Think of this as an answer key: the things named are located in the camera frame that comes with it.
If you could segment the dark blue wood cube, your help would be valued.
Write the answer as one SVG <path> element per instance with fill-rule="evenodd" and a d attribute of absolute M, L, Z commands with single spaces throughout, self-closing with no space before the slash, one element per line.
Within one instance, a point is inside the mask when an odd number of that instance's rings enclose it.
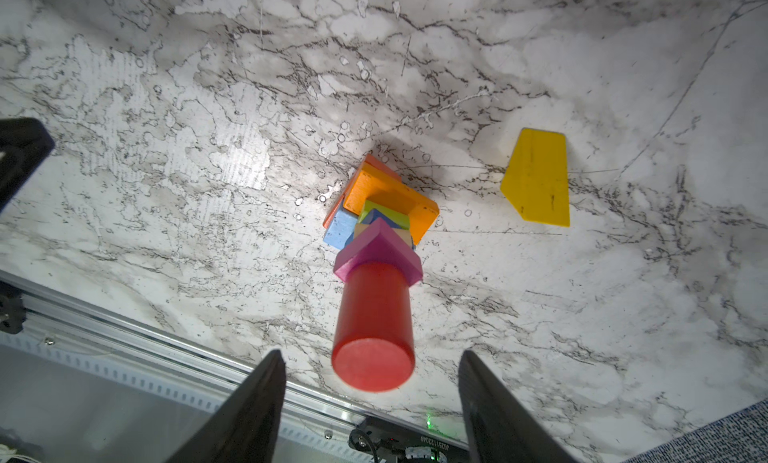
<path fill-rule="evenodd" d="M 362 223 L 366 224 L 366 225 L 370 225 L 370 224 L 372 224 L 372 223 L 374 223 L 376 221 L 379 221 L 379 220 L 383 221 L 386 225 L 388 225 L 391 228 L 402 229 L 402 226 L 399 223 L 397 223 L 392 218 L 390 218 L 389 216 L 385 215 L 384 213 L 382 213 L 378 209 L 371 210 L 363 218 Z"/>

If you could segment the lime green wood cube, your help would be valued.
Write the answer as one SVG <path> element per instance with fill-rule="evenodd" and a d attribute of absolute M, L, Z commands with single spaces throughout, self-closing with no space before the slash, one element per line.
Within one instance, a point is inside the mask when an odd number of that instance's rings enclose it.
<path fill-rule="evenodd" d="M 361 214 L 359 215 L 358 222 L 362 223 L 363 218 L 373 209 L 378 209 L 385 215 L 392 218 L 394 221 L 399 223 L 402 226 L 402 229 L 410 229 L 410 219 L 406 214 L 403 214 L 401 212 L 398 212 L 396 210 L 390 209 L 388 207 L 385 207 L 381 204 L 377 204 L 375 202 L 372 202 L 370 200 L 367 200 L 364 203 L 363 210 Z"/>

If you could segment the small natural wood cube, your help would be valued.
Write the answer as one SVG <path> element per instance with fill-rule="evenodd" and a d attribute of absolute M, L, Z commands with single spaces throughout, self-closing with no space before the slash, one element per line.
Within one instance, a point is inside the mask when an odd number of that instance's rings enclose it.
<path fill-rule="evenodd" d="M 354 230 L 354 238 L 360 236 L 366 229 L 369 228 L 369 224 L 364 223 L 358 223 L 355 226 Z M 413 243 L 413 239 L 411 236 L 411 233 L 408 229 L 402 229 L 399 227 L 392 227 L 392 230 L 408 245 L 410 245 L 412 248 L 415 247 L 415 244 Z"/>

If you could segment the yellow wedge wood block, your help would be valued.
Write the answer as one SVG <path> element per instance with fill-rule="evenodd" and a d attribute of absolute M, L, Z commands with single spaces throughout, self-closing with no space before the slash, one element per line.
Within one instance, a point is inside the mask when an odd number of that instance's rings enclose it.
<path fill-rule="evenodd" d="M 569 227 L 565 136 L 522 129 L 500 190 L 524 221 Z"/>

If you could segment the orange wood block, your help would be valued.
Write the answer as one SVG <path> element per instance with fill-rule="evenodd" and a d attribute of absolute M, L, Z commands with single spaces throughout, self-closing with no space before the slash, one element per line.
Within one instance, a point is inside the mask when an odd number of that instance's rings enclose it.
<path fill-rule="evenodd" d="M 370 170 L 364 179 L 359 193 L 350 194 L 346 200 L 347 211 L 359 216 L 367 200 L 406 214 L 410 219 L 410 232 L 413 243 L 418 245 L 424 235 L 437 220 L 440 210 L 431 199 L 409 188 L 402 182 L 388 178 L 385 174 Z"/>

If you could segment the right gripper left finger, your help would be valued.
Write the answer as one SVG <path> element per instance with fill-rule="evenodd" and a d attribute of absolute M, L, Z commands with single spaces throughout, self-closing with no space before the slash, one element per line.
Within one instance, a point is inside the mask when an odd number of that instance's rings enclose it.
<path fill-rule="evenodd" d="M 286 365 L 271 351 L 170 462 L 270 462 L 286 392 Z"/>

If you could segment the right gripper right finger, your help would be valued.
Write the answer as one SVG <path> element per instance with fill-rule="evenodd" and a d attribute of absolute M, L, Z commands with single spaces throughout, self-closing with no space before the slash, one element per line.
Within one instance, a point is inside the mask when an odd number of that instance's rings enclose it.
<path fill-rule="evenodd" d="M 574 460 L 470 350 L 460 360 L 458 388 L 473 462 Z"/>

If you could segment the magenta wood cube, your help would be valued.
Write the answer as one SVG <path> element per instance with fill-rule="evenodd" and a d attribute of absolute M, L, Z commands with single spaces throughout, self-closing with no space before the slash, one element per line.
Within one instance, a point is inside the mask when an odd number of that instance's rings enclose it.
<path fill-rule="evenodd" d="M 421 259 L 383 220 L 371 223 L 341 250 L 334 264 L 334 274 L 346 282 L 351 272 L 367 263 L 385 263 L 397 268 L 409 286 L 423 279 Z"/>

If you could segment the red-orange wood block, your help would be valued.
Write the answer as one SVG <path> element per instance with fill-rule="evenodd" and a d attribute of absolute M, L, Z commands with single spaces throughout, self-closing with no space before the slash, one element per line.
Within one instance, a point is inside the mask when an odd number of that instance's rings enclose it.
<path fill-rule="evenodd" d="M 340 196 L 336 199 L 336 202 L 333 204 L 333 206 L 327 213 L 325 220 L 323 222 L 323 227 L 325 229 L 330 228 L 331 223 L 334 217 L 336 216 L 336 213 L 338 212 L 338 210 L 340 208 L 347 207 L 346 200 L 349 198 L 349 195 L 359 193 L 359 187 L 362 185 L 364 181 L 364 179 L 360 178 L 360 175 L 364 174 L 365 176 L 369 176 L 371 169 L 375 169 L 378 173 L 385 174 L 390 179 L 396 180 L 398 182 L 402 181 L 402 178 L 398 173 L 390 169 L 386 164 L 384 164 L 381 160 L 376 158 L 372 153 L 367 154 L 363 159 L 363 161 L 361 162 L 361 164 L 355 170 L 355 173 L 351 177 L 350 181 L 342 190 Z"/>

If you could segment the red wood cylinder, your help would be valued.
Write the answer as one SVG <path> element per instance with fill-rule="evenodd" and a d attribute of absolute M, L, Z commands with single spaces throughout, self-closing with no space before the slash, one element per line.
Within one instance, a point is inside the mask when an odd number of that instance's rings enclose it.
<path fill-rule="evenodd" d="M 415 368 L 409 286 L 396 267 L 366 263 L 344 284 L 331 357 L 337 376 L 366 392 L 391 391 Z"/>

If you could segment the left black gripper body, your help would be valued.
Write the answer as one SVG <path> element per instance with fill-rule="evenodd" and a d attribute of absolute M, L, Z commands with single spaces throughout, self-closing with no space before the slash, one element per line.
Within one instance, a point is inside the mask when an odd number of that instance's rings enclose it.
<path fill-rule="evenodd" d="M 1 120 L 1 209 L 8 205 L 54 148 L 54 140 L 39 120 Z"/>

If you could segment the light blue wood block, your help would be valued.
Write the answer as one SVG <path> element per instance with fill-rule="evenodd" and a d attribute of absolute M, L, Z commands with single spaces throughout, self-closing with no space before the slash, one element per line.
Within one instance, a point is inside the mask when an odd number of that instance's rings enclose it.
<path fill-rule="evenodd" d="M 337 249 L 342 250 L 348 240 L 354 237 L 358 216 L 340 206 L 334 213 L 329 227 L 323 237 L 323 241 Z"/>

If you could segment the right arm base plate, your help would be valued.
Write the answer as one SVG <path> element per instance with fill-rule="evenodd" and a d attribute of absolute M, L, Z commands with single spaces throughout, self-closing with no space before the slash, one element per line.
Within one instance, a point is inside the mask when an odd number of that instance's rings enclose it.
<path fill-rule="evenodd" d="M 348 445 L 370 456 L 373 462 L 471 461 L 462 444 L 374 416 L 366 416 L 351 430 Z"/>

